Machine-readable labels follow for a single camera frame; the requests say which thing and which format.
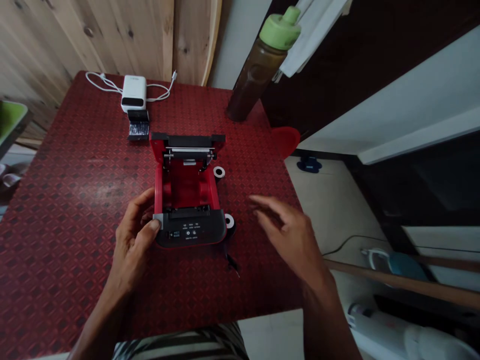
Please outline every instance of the striped shirt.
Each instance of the striped shirt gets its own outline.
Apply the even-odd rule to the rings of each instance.
[[[119,342],[113,360],[249,360],[237,322]]]

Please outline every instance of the cord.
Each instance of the cord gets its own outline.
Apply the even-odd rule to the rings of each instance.
[[[350,240],[351,238],[366,238],[366,239],[372,239],[372,240],[378,240],[378,241],[387,242],[387,240],[380,239],[380,238],[378,238],[378,237],[371,237],[371,236],[365,236],[365,235],[352,235],[352,236],[347,237],[346,240],[344,240],[344,241],[341,243],[341,245],[340,245],[339,247],[337,247],[335,250],[330,251],[330,252],[326,252],[326,253],[323,254],[323,256],[327,256],[327,255],[331,255],[331,254],[338,253],[340,250],[342,250],[342,248],[344,247],[344,245],[349,242],[349,240]]]
[[[344,245],[349,242],[349,240],[350,240],[351,238],[366,238],[366,239],[378,240],[378,241],[382,241],[382,242],[388,242],[387,240],[380,239],[380,238],[377,238],[377,237],[371,237],[371,236],[365,236],[365,235],[352,235],[352,236],[347,237],[346,240],[343,241],[338,248],[336,248],[336,249],[333,250],[333,251],[326,252],[326,253],[324,253],[324,254],[322,254],[322,255],[323,255],[323,256],[327,256],[327,255],[331,255],[331,254],[338,253],[340,250],[342,250],[342,248],[344,247]],[[449,251],[459,251],[459,252],[464,252],[464,253],[476,253],[476,254],[480,254],[480,251],[475,251],[475,250],[462,250],[462,249],[452,249],[452,248],[447,248],[447,247],[416,246],[416,245],[415,245],[415,247],[416,247],[416,248],[422,248],[422,249],[449,250]]]
[[[89,75],[95,75],[97,77],[99,77],[100,79],[103,80],[104,84],[107,85],[108,87],[110,88],[104,88],[104,87],[101,87],[99,85],[97,85],[96,83],[94,83],[90,78],[89,78]],[[85,77],[86,79],[90,82],[90,84],[92,84],[94,87],[102,90],[102,91],[106,91],[106,92],[111,92],[111,93],[119,93],[119,94],[122,94],[123,93],[123,89],[119,88],[117,85],[114,84],[113,81],[107,79],[107,77],[105,76],[104,73],[101,73],[101,74],[97,74],[96,72],[93,72],[93,71],[87,71],[85,73]],[[160,95],[159,97],[155,97],[155,98],[148,98],[146,99],[146,101],[148,102],[155,102],[155,101],[161,101],[161,100],[165,100],[166,98],[168,98],[170,96],[170,91],[172,90],[172,86],[174,85],[174,81],[177,79],[177,71],[175,70],[171,76],[171,83],[170,83],[170,87],[166,87],[166,86],[163,86],[163,85],[160,85],[160,84],[148,84],[147,85],[147,88],[150,87],[150,86],[155,86],[155,87],[159,87],[159,88],[163,88],[166,90],[165,93],[163,93],[162,95]]]
[[[95,76],[98,76],[100,79],[103,80],[103,82],[105,83],[105,85],[109,86],[110,88],[104,88],[104,87],[101,87],[101,86],[98,86],[96,83],[94,83],[90,78],[89,78],[89,75],[95,75]],[[102,72],[101,74],[97,74],[96,72],[93,72],[93,71],[87,71],[85,73],[85,77],[86,79],[90,82],[90,84],[92,84],[94,87],[102,90],[102,91],[106,91],[106,92],[112,92],[112,93],[119,93],[119,94],[122,94],[122,89],[119,88],[117,85],[114,84],[114,82],[112,80],[108,80],[107,77],[105,76],[105,74]]]
[[[174,85],[174,81],[175,79],[177,78],[177,70],[175,70],[171,76],[171,83],[170,83],[170,87],[167,88],[166,86],[163,86],[163,85],[160,85],[160,84],[148,84],[146,87],[148,88],[149,86],[156,86],[156,87],[159,87],[159,88],[163,88],[166,90],[166,92],[162,95],[160,95],[159,97],[157,98],[150,98],[150,99],[147,99],[148,102],[154,102],[154,101],[160,101],[160,100],[165,100],[166,98],[168,98],[170,96],[170,90],[172,89],[172,86]]]

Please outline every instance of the plastic bottle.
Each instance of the plastic bottle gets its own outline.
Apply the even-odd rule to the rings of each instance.
[[[300,26],[295,25],[299,15],[300,10],[290,6],[284,15],[272,14],[265,20],[228,102],[226,113],[233,121],[246,120],[284,62],[288,50],[300,35]]]

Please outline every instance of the white container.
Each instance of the white container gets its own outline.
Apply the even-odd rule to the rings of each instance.
[[[358,348],[377,360],[480,360],[452,335],[359,304],[350,306],[347,320]]]

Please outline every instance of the red tablecloth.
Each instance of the red tablecloth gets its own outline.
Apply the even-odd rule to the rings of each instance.
[[[109,78],[122,86],[122,77]],[[150,87],[148,96],[162,91]],[[247,196],[300,204],[261,103],[235,123],[225,116],[230,95],[176,83],[167,100],[147,108],[152,131],[226,135],[214,164],[226,170],[218,195],[237,223],[229,253],[240,278],[207,247],[153,246],[122,323],[123,340],[300,307],[298,280],[257,225]],[[0,223],[2,356],[60,353],[75,343],[109,274],[128,200],[155,183],[151,148],[130,144],[128,132],[120,95],[77,74]]]

